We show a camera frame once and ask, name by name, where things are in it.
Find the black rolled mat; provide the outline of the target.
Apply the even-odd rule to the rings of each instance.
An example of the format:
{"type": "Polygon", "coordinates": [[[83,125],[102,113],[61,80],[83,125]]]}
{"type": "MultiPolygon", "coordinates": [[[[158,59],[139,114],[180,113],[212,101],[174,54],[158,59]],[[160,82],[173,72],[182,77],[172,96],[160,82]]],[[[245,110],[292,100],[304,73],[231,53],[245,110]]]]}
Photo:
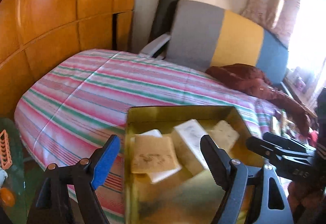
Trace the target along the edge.
{"type": "Polygon", "coordinates": [[[170,32],[179,0],[159,0],[151,26],[148,43],[170,32]]]}

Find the white cosmetic carton box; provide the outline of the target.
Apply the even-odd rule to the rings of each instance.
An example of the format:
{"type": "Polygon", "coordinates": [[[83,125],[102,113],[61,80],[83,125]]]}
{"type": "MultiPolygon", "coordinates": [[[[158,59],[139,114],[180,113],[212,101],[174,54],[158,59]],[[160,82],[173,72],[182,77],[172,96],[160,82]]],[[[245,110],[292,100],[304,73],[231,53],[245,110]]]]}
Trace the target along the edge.
{"type": "Polygon", "coordinates": [[[179,162],[193,175],[208,170],[208,165],[200,150],[200,139],[207,132],[195,119],[175,126],[171,132],[175,152],[179,162]]]}

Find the grey yellow blue sofa chair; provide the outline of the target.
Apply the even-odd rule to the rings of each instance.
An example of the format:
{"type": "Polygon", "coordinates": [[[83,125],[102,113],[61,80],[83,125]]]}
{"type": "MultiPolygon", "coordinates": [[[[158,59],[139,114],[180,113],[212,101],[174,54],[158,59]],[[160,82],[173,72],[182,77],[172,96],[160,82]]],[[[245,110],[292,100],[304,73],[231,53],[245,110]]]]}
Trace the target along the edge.
{"type": "Polygon", "coordinates": [[[288,49],[268,30],[229,10],[181,0],[170,32],[148,43],[140,54],[153,57],[166,47],[164,60],[206,71],[211,66],[254,66],[273,84],[286,74],[288,49]]]}

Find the orange wooden wardrobe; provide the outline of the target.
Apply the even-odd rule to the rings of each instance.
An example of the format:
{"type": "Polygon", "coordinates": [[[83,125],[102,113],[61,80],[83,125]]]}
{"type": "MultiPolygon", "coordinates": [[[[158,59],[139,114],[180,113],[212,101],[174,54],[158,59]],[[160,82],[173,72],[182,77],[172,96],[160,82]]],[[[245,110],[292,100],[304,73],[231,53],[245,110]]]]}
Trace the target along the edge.
{"type": "Polygon", "coordinates": [[[41,77],[88,49],[127,51],[134,0],[1,0],[1,116],[41,77]]]}

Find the orange fruit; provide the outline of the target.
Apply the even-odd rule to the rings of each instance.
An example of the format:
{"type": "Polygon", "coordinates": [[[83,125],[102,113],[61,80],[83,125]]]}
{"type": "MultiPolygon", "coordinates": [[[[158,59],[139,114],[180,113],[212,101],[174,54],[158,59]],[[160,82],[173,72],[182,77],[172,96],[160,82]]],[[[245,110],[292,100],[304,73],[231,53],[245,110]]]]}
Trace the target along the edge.
{"type": "Polygon", "coordinates": [[[8,207],[13,207],[15,205],[15,197],[13,193],[6,187],[0,188],[1,202],[8,207]]]}

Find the orange plastic rack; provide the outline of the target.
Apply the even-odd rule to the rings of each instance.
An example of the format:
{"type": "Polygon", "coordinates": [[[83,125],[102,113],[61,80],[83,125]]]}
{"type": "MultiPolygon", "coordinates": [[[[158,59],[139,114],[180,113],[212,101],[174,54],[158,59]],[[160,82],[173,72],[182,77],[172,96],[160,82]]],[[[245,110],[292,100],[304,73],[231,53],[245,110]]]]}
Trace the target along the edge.
{"type": "Polygon", "coordinates": [[[13,162],[9,145],[9,138],[6,130],[1,132],[0,138],[1,168],[3,170],[7,170],[12,166],[13,162]]]}

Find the striped pink green bedspread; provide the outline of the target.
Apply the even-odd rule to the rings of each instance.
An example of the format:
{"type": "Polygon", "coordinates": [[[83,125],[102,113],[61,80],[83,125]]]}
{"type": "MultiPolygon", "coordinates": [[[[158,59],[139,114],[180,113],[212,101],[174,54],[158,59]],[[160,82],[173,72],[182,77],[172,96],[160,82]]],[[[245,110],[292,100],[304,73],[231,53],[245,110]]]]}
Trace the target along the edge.
{"type": "Polygon", "coordinates": [[[211,76],[163,60],[101,49],[76,54],[38,80],[14,113],[22,143],[42,167],[73,165],[116,134],[121,149],[97,196],[111,223],[210,223],[224,195],[208,171],[182,169],[152,184],[130,174],[130,138],[163,135],[191,119],[210,131],[225,120],[241,137],[229,155],[251,166],[248,136],[269,130],[275,107],[211,76]]]}

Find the wooden window shelf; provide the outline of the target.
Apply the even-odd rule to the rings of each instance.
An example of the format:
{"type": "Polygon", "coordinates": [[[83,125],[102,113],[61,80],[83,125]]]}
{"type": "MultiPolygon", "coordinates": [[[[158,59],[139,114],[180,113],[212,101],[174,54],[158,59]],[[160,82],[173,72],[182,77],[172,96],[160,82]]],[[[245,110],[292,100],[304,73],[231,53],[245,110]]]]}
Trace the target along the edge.
{"type": "Polygon", "coordinates": [[[286,77],[284,77],[283,83],[285,87],[289,90],[294,100],[296,100],[299,104],[301,104],[310,116],[312,116],[313,118],[317,118],[317,114],[313,109],[308,107],[308,100],[304,98],[304,96],[301,94],[298,88],[296,88],[294,84],[292,84],[286,77]]]}

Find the maroon down jacket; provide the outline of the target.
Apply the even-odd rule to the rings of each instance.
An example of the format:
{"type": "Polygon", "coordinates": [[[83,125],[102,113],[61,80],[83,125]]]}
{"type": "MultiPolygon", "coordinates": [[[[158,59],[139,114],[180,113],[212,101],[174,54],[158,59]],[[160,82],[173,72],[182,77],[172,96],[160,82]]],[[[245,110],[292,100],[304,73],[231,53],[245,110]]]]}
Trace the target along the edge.
{"type": "Polygon", "coordinates": [[[222,67],[211,66],[206,70],[226,87],[250,96],[269,101],[284,109],[293,118],[302,136],[309,135],[310,121],[306,110],[294,99],[272,86],[272,82],[260,69],[246,64],[232,64],[222,67]]]}

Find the green glass side table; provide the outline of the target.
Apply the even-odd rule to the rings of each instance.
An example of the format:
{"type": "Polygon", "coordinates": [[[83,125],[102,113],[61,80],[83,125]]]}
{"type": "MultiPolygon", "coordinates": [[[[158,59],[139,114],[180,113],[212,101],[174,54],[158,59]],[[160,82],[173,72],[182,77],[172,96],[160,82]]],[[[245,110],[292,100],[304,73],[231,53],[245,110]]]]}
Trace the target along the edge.
{"type": "Polygon", "coordinates": [[[27,206],[25,202],[25,179],[23,151],[20,136],[15,124],[8,118],[1,118],[1,131],[6,130],[13,164],[7,170],[8,177],[3,187],[7,188],[14,197],[14,205],[7,206],[1,200],[1,223],[26,223],[27,206]]]}

